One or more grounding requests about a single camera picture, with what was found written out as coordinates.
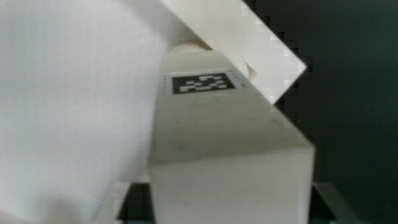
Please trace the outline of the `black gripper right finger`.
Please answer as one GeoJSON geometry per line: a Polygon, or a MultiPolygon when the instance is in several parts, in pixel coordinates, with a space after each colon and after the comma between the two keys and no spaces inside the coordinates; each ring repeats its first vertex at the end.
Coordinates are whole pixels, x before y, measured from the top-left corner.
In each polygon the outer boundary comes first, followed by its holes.
{"type": "Polygon", "coordinates": [[[326,182],[314,183],[310,224],[365,224],[335,185],[326,182]]]}

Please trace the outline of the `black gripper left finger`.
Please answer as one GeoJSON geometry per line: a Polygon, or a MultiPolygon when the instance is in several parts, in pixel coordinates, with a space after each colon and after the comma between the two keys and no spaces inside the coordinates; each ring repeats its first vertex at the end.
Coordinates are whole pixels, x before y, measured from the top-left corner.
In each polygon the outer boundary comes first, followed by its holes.
{"type": "Polygon", "coordinates": [[[148,182],[115,185],[97,215],[97,224],[157,224],[148,182]]]}

